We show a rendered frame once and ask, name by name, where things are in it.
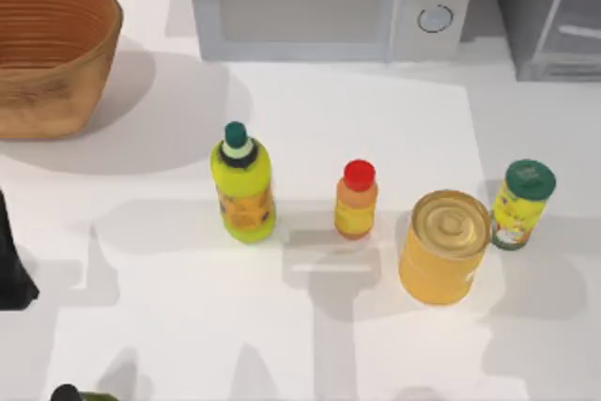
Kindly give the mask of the microwave knob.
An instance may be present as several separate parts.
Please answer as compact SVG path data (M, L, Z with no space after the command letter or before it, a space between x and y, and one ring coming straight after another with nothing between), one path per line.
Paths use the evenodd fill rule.
M417 18L417 24L428 34L437 34L447 29L454 21L453 11L443 5L423 9Z

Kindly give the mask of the green-lidded yellow jar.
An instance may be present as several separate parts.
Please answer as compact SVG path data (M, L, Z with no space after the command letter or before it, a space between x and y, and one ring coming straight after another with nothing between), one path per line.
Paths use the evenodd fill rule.
M524 247L556 185L555 174L545 164L512 162L492 207L492 243L508 251Z

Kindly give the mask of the yellow-green bottle with green cap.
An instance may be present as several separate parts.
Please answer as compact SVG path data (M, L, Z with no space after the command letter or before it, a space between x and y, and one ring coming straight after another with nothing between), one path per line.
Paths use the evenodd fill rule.
M243 243L267 239L277 219L271 160L243 123L226 124L223 139L211 152L210 170L228 233Z

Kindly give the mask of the pale microwave oven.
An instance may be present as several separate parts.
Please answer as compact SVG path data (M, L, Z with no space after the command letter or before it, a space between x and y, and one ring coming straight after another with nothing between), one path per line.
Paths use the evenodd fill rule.
M393 0L192 0L209 61L386 62ZM393 62L451 58L470 0L403 0ZM428 34L419 13L450 8L453 23Z

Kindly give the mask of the brown wicker basket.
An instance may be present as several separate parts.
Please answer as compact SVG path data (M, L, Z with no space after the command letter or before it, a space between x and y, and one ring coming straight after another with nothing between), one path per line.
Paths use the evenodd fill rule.
M117 0L0 0L0 139L56 139L94 113L123 24Z

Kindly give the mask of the yellow can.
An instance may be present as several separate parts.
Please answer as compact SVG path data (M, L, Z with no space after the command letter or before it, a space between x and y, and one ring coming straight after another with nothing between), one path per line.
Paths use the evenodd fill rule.
M490 215L479 200L454 190L428 193L410 215L400 281L423 303L457 303L469 293L490 241Z

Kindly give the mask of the orange bottle with red cap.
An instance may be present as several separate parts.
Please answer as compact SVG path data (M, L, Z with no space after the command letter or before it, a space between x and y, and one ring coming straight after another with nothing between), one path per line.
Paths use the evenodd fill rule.
M372 163L348 162L336 187L334 226L348 239L367 236L375 223L378 185Z

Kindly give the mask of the dark green bottle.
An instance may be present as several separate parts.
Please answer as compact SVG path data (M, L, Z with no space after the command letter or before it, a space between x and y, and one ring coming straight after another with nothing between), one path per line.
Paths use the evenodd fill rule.
M61 384L54 389L50 401L119 401L110 393L84 392L72 384Z

